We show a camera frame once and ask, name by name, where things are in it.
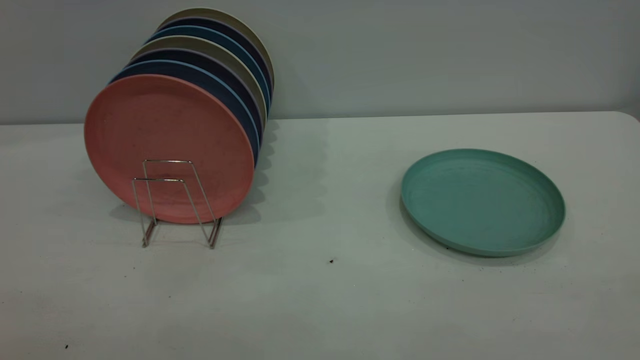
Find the plate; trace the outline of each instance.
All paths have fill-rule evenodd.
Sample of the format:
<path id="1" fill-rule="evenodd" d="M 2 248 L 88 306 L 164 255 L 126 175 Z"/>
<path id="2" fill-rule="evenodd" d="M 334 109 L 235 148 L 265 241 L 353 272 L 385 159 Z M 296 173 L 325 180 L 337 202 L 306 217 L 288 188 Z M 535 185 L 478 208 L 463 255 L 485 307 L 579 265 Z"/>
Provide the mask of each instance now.
<path id="1" fill-rule="evenodd" d="M 426 156 L 404 175 L 402 199 L 413 220 L 448 247 L 512 256 L 539 247 L 562 226 L 555 184 L 499 152 L 454 149 Z"/>
<path id="2" fill-rule="evenodd" d="M 232 15 L 229 15 L 225 12 L 221 12 L 219 10 L 210 9 L 210 8 L 190 8 L 185 9 L 183 11 L 177 12 L 171 16 L 169 16 L 166 20 L 163 21 L 162 24 L 158 27 L 158 29 L 163 28 L 169 22 L 178 20 L 185 17 L 204 17 L 211 20 L 217 20 L 232 26 L 234 29 L 238 30 L 242 35 L 244 35 L 251 43 L 260 51 L 262 58 L 267 63 L 269 67 L 269 72 L 271 73 L 272 86 L 275 84 L 275 73 L 273 72 L 273 64 L 271 63 L 271 57 L 269 56 L 269 52 L 267 51 L 264 44 L 256 35 L 256 33 L 251 30 L 245 23 L 235 18 Z"/>
<path id="3" fill-rule="evenodd" d="M 255 79 L 248 67 L 236 55 L 233 55 L 224 47 L 198 37 L 164 37 L 146 43 L 134 56 L 133 59 L 149 51 L 158 49 L 179 48 L 197 51 L 214 58 L 228 67 L 233 73 L 238 75 L 243 83 L 249 88 L 253 97 L 261 103 L 264 113 L 269 109 L 269 99 L 265 99 L 258 81 Z"/>
<path id="4" fill-rule="evenodd" d="M 232 26 L 229 26 L 224 22 L 221 22 L 218 20 L 207 19 L 204 17 L 187 17 L 187 18 L 177 19 L 167 23 L 162 27 L 162 29 L 159 29 L 158 32 L 164 29 L 175 28 L 178 26 L 201 26 L 203 28 L 218 31 L 230 37 L 231 39 L 233 39 L 235 42 L 240 44 L 240 46 L 246 49 L 249 52 L 249 54 L 251 54 L 252 58 L 255 59 L 255 61 L 258 63 L 258 66 L 260 67 L 260 70 L 264 73 L 264 76 L 269 81 L 270 90 L 273 91 L 273 78 L 271 76 L 271 73 L 269 72 L 266 60 L 260 54 L 258 49 L 254 46 L 254 44 L 251 43 L 237 29 L 234 29 Z"/>
<path id="5" fill-rule="evenodd" d="M 149 60 L 181 61 L 183 63 L 188 63 L 199 67 L 202 70 L 210 72 L 211 74 L 215 74 L 219 79 L 222 80 L 222 82 L 227 84 L 231 88 L 231 90 L 233 90 L 238 96 L 240 96 L 242 102 L 251 112 L 253 119 L 260 119 L 260 121 L 255 122 L 255 125 L 258 129 L 258 137 L 260 143 L 262 143 L 263 125 L 266 114 L 259 111 L 258 104 L 253 98 L 253 95 L 244 86 L 242 80 L 240 80 L 226 66 L 204 54 L 184 49 L 159 49 L 149 51 L 132 60 L 129 65 Z"/>
<path id="6" fill-rule="evenodd" d="M 233 113 L 205 90 L 169 76 L 109 84 L 89 107 L 84 142 L 100 178 L 134 208 L 131 180 L 144 177 L 145 159 L 191 160 L 216 217 L 240 205 L 253 179 L 252 148 Z M 184 179 L 201 219 L 212 220 L 190 166 L 149 163 L 147 169 L 149 177 Z M 151 215 L 146 186 L 137 182 L 136 189 L 142 212 Z M 159 219 L 197 223 L 183 186 L 150 183 L 150 189 Z"/>
<path id="7" fill-rule="evenodd" d="M 174 78 L 189 81 L 190 83 L 203 88 L 211 95 L 219 99 L 229 110 L 235 115 L 236 119 L 242 125 L 244 131 L 249 138 L 251 148 L 253 149 L 254 163 L 258 161 L 258 153 L 260 151 L 260 142 L 258 130 L 251 116 L 251 112 L 231 88 L 222 82 L 215 75 L 206 72 L 193 65 L 173 60 L 150 60 L 133 64 L 120 71 L 111 82 L 117 81 L 127 76 L 139 74 L 159 74 L 172 76 Z"/>
<path id="8" fill-rule="evenodd" d="M 228 36 L 224 35 L 223 33 L 203 28 L 201 26 L 176 26 L 174 28 L 168 28 L 158 31 L 148 40 L 148 42 L 161 37 L 177 35 L 203 38 L 205 40 L 219 44 L 225 49 L 229 50 L 240 60 L 242 60 L 242 62 L 249 68 L 249 70 L 251 70 L 253 76 L 258 80 L 258 84 L 260 84 L 260 89 L 262 90 L 264 97 L 266 99 L 269 99 L 269 101 L 272 100 L 268 79 L 260 69 L 258 62 L 256 62 L 255 58 L 251 56 L 251 54 L 243 46 L 241 46 Z"/>

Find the navy plate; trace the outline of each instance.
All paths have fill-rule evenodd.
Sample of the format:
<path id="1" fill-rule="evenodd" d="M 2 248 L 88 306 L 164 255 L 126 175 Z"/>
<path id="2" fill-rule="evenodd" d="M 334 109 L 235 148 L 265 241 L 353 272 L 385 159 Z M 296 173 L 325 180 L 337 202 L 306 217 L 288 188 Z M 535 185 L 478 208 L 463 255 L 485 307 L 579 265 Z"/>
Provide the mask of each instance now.
<path id="1" fill-rule="evenodd" d="M 269 80 L 269 88 L 273 92 L 273 74 L 269 72 L 266 60 L 260 54 L 260 51 L 258 51 L 256 46 L 251 42 L 251 40 L 247 39 L 247 37 L 244 36 L 240 31 L 223 21 L 208 19 L 206 17 L 184 17 L 181 19 L 176 19 L 162 26 L 160 29 L 158 29 L 158 31 L 184 25 L 201 26 L 203 28 L 218 31 L 232 38 L 234 41 L 240 44 L 240 46 L 244 47 L 251 54 L 251 56 L 253 56 L 255 61 L 257 61 L 260 69 L 267 77 L 267 80 Z"/>
<path id="2" fill-rule="evenodd" d="M 159 74 L 173 76 L 199 86 L 215 96 L 236 116 L 242 125 L 253 150 L 253 165 L 258 162 L 260 142 L 249 109 L 231 88 L 215 75 L 199 67 L 173 60 L 149 60 L 126 67 L 109 83 L 139 74 Z"/>
<path id="3" fill-rule="evenodd" d="M 203 28 L 201 26 L 176 26 L 173 28 L 167 28 L 158 31 L 149 40 L 147 40 L 147 42 L 151 42 L 157 38 L 170 37 L 174 35 L 202 38 L 219 44 L 220 46 L 229 50 L 249 68 L 249 71 L 251 71 L 255 79 L 258 81 L 265 100 L 268 99 L 267 109 L 271 107 L 271 90 L 269 89 L 267 78 L 265 77 L 264 73 L 258 66 L 258 63 L 255 61 L 253 56 L 251 56 L 251 54 L 247 52 L 247 50 L 236 41 L 224 35 L 223 33 L 220 33 L 219 31 Z"/>
<path id="4" fill-rule="evenodd" d="M 183 63 L 188 63 L 199 67 L 202 70 L 210 72 L 211 74 L 215 74 L 219 79 L 222 80 L 222 82 L 227 84 L 231 88 L 231 90 L 233 90 L 238 96 L 240 96 L 240 99 L 242 99 L 243 103 L 251 112 L 253 120 L 258 120 L 255 121 L 255 127 L 258 130 L 260 143 L 262 143 L 263 120 L 262 116 L 260 115 L 260 111 L 258 110 L 258 103 L 253 98 L 253 95 L 249 92 L 249 90 L 245 87 L 242 80 L 240 80 L 240 78 L 237 77 L 226 66 L 202 53 L 184 49 L 158 49 L 149 51 L 148 53 L 142 54 L 141 56 L 131 60 L 129 65 L 149 60 L 181 61 Z"/>

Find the tabletop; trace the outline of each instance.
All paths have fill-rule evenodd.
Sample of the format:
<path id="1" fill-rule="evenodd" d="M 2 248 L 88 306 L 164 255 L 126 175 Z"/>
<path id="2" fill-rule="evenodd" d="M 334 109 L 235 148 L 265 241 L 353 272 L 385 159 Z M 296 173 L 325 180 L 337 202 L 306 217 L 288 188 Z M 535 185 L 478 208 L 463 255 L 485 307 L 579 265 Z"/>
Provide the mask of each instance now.
<path id="1" fill-rule="evenodd" d="M 452 148 L 534 165 L 566 201 L 540 249 L 478 258 L 402 207 Z M 632 359 L 640 124 L 618 112 L 270 120 L 215 249 L 100 181 L 82 124 L 0 126 L 2 359 Z"/>

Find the light blue plate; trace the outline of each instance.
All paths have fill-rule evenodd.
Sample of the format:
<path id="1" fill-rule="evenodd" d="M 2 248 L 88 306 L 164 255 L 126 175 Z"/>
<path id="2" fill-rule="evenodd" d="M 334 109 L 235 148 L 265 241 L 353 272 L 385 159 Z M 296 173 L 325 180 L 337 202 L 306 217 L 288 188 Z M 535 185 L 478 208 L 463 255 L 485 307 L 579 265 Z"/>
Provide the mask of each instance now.
<path id="1" fill-rule="evenodd" d="M 512 256 L 539 247 L 564 221 L 564 200 L 537 168 L 512 156 L 454 149 L 426 156 L 404 175 L 414 221 L 448 247 Z"/>

